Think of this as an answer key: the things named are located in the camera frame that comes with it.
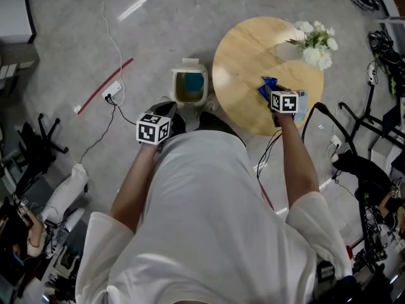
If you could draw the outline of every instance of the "blue snack bag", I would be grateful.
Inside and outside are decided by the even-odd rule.
[[[260,88],[258,88],[258,91],[269,103],[270,100],[267,97],[266,86],[268,86],[270,88],[270,90],[277,90],[277,88],[276,88],[277,79],[272,78],[272,77],[262,77],[262,79],[265,82],[265,84],[263,84]]]

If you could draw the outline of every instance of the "power strip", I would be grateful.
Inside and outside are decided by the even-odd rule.
[[[121,91],[121,89],[122,85],[118,81],[114,81],[113,84],[111,84],[106,90],[104,90],[101,95],[103,96],[103,99],[106,99],[108,95],[114,97],[114,95]]]
[[[342,146],[342,141],[336,136],[332,135],[330,141],[336,146],[336,148],[340,148]]]

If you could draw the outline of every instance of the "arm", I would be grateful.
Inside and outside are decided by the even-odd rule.
[[[380,213],[381,213],[381,216],[382,216],[383,219],[384,219],[384,218],[388,215],[388,213],[390,212],[390,211],[388,211],[388,209],[385,207],[385,205],[387,204],[387,202],[388,202],[388,200],[391,198],[391,196],[392,196],[392,191],[390,191],[390,192],[386,195],[386,197],[384,197],[384,199],[381,201],[381,203],[380,203],[379,206],[378,206],[378,208],[379,208],[379,210],[380,210]]]
[[[277,114],[283,129],[284,175],[290,211],[287,224],[335,267],[339,280],[351,275],[351,264],[337,224],[319,193],[318,177],[290,115]]]
[[[319,192],[318,176],[291,115],[278,113],[277,117],[283,130],[284,176],[291,207],[301,196]]]
[[[116,195],[110,215],[135,232],[154,170],[157,145],[143,144]]]
[[[84,253],[77,273],[75,295],[81,303],[122,303],[111,285],[110,272],[134,237],[154,170],[158,147],[140,147],[116,198],[110,215],[92,213]]]
[[[42,236],[42,230],[44,228],[44,224],[32,213],[26,206],[23,206],[23,209],[27,213],[28,217],[33,223],[33,226],[31,227],[31,236],[30,236],[30,244],[34,248],[38,248],[41,245],[41,236]]]

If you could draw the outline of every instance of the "black cable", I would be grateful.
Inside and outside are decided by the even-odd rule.
[[[260,174],[261,174],[261,171],[262,171],[262,169],[263,169],[263,166],[265,165],[265,163],[267,163],[268,157],[270,156],[270,153],[267,155],[267,151],[268,151],[269,149],[270,149],[270,151],[271,151],[271,148],[273,147],[274,143],[275,143],[275,142],[277,141],[277,139],[281,136],[281,134],[280,134],[279,136],[277,136],[277,137],[273,140],[273,138],[275,137],[275,135],[276,135],[278,132],[280,132],[280,131],[281,131],[281,129],[277,130],[277,131],[272,135],[270,141],[269,141],[268,144],[267,144],[267,147],[266,147],[265,152],[263,153],[263,155],[261,156],[261,158],[260,158],[260,160],[259,160],[259,163],[258,163],[258,166],[257,166],[257,169],[256,169],[256,177],[257,177],[258,179],[259,179],[259,177],[260,177]]]
[[[270,143],[271,143],[271,141],[273,140],[274,135],[275,135],[277,132],[280,132],[280,131],[281,131],[281,130],[276,131],[276,132],[272,135],[272,137],[270,138],[270,140],[269,140],[268,143],[267,143],[266,151],[262,154],[262,156],[261,156],[261,158],[260,158],[260,160],[259,160],[258,166],[257,166],[257,170],[256,170],[256,177],[257,177],[257,178],[259,178],[259,167],[260,167],[260,164],[261,164],[261,162],[263,161],[264,157],[266,156],[265,154],[266,154],[266,152],[268,151],[268,148],[269,148],[269,146],[270,146]]]
[[[340,184],[339,180],[335,180],[335,184],[338,184],[340,187],[346,189],[346,190],[349,192],[350,195],[352,195],[354,198],[356,198],[355,195],[354,195],[350,190],[348,190],[348,188],[346,188],[345,186],[343,186],[342,184]]]
[[[259,172],[259,177],[260,177],[261,171],[262,171],[263,168],[264,168],[264,165],[267,163],[267,161],[268,161],[268,159],[269,159],[269,157],[270,157],[271,150],[273,149],[274,144],[277,142],[278,138],[279,138],[281,135],[282,135],[282,133],[281,133],[279,136],[277,136],[277,137],[275,138],[275,140],[271,143],[271,146],[270,146],[270,148],[269,148],[269,150],[268,150],[267,159],[266,159],[266,161],[263,163],[263,165],[261,166],[261,169],[260,169],[260,172]]]
[[[107,101],[107,103],[109,103],[110,105],[113,105],[113,106],[115,105],[115,106],[118,108],[118,110],[120,111],[122,118],[124,118],[128,123],[131,123],[132,125],[136,125],[136,123],[131,122],[127,117],[124,116],[124,114],[123,114],[123,112],[122,112],[122,110],[121,110],[121,107],[119,107],[119,106],[113,101],[113,98],[111,98],[110,95],[108,95],[108,96],[106,97],[106,101]]]
[[[113,120],[114,120],[114,112],[115,112],[116,106],[115,106],[115,104],[114,104],[113,106],[114,106],[113,114],[112,114],[112,116],[111,116],[111,120],[109,121],[109,124],[108,124],[108,126],[107,126],[106,131],[102,134],[102,136],[101,136],[92,146],[90,146],[89,148],[87,148],[87,149],[85,150],[85,152],[83,153],[82,157],[80,158],[79,163],[82,162],[83,157],[87,154],[87,152],[89,152],[90,149],[92,149],[94,146],[96,146],[96,144],[97,144],[98,142],[100,142],[100,141],[103,139],[104,135],[107,134],[107,132],[108,132],[108,130],[109,130],[109,127],[111,126],[111,123],[112,123]]]

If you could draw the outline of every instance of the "wooden tabletop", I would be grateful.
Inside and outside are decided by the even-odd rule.
[[[275,77],[283,87],[308,91],[309,109],[321,99],[323,72],[319,68],[277,56],[276,46],[295,35],[294,26],[285,20],[251,18],[231,29],[216,49],[213,83],[219,103],[237,125],[253,134],[272,136],[278,130],[267,101],[258,92],[264,84],[261,77]]]

